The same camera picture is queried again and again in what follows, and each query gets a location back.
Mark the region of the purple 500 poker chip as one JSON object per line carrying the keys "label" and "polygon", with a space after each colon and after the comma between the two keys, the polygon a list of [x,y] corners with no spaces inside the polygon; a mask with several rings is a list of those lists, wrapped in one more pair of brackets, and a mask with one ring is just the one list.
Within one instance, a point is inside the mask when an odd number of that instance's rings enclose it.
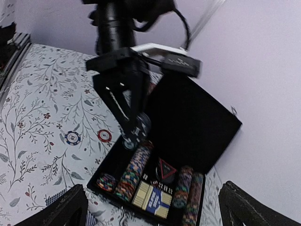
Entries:
{"label": "purple 500 poker chip", "polygon": [[96,185],[107,192],[112,192],[116,183],[115,177],[107,173],[102,173],[96,181]]}

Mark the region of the black 100 poker chips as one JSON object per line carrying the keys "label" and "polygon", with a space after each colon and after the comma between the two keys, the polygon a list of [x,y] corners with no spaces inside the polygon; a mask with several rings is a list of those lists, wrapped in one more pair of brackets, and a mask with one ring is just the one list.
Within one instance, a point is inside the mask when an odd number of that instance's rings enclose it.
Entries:
{"label": "black 100 poker chips", "polygon": [[141,113],[137,116],[137,126],[130,133],[125,133],[120,129],[123,137],[123,146],[127,150],[134,150],[137,146],[146,139],[151,129],[151,120],[146,113]]}

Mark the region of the grey card deck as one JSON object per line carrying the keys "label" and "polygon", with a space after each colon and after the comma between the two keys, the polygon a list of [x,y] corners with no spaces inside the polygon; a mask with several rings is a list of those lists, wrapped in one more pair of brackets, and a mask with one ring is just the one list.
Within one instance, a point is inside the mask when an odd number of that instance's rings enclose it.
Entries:
{"label": "grey card deck", "polygon": [[64,189],[58,194],[46,199],[47,207],[54,205],[58,208],[59,214],[67,217],[66,226],[73,223],[76,226],[95,226],[97,219],[87,210],[87,199],[81,185],[76,185],[70,189]]}

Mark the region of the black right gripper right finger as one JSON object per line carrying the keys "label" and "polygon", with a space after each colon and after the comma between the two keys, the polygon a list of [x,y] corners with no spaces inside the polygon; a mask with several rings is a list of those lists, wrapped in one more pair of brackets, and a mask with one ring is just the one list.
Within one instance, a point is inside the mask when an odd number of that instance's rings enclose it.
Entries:
{"label": "black right gripper right finger", "polygon": [[263,205],[231,181],[219,192],[224,226],[299,226],[300,223]]}

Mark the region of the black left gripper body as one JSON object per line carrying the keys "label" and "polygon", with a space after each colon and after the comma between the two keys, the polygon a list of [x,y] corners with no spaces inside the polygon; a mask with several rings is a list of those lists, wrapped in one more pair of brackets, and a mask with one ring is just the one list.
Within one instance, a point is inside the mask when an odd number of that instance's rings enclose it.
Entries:
{"label": "black left gripper body", "polygon": [[130,48],[121,48],[86,61],[86,70],[93,76],[94,90],[105,99],[110,92],[133,91],[135,97],[146,99],[150,85],[149,65],[143,56]]}

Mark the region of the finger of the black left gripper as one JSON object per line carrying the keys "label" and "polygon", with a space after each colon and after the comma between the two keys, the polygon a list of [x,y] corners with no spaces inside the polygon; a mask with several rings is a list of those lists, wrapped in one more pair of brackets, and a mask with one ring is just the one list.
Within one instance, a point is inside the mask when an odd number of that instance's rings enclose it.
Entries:
{"label": "finger of the black left gripper", "polygon": [[117,79],[100,74],[93,76],[93,87],[121,126],[124,139],[129,139],[130,108],[123,95],[125,88]]}
{"label": "finger of the black left gripper", "polygon": [[127,86],[131,91],[129,121],[135,122],[139,113],[145,109],[150,86],[149,70],[135,71],[128,76]]}

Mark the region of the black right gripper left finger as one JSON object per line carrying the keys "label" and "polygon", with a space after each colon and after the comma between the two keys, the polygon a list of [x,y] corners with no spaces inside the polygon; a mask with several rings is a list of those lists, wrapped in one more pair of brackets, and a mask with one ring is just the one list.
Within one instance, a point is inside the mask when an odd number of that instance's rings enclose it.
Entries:
{"label": "black right gripper left finger", "polygon": [[77,184],[42,211],[18,223],[18,226],[84,226],[88,200],[83,186]]}

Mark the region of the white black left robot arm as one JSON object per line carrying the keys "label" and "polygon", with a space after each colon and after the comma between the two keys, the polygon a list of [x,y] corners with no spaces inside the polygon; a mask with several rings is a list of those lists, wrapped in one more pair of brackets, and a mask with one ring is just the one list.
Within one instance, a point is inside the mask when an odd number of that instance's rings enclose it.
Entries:
{"label": "white black left robot arm", "polygon": [[186,18],[173,0],[85,0],[83,4],[96,5],[89,19],[98,28],[98,56],[86,61],[86,70],[97,73],[92,77],[94,89],[117,119],[124,139],[146,136],[149,124],[142,126],[140,116],[151,82],[148,64],[154,61],[133,50],[134,32],[146,32],[161,15],[175,12],[184,24],[188,50]]}

